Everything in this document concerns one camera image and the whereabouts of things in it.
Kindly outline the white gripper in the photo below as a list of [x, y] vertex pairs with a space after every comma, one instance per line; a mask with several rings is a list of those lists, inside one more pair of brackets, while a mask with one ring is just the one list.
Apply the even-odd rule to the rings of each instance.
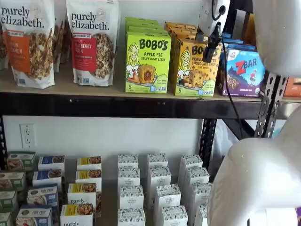
[[208, 39], [203, 61], [210, 63], [222, 40], [222, 31], [229, 12], [230, 0], [201, 0], [196, 39]]

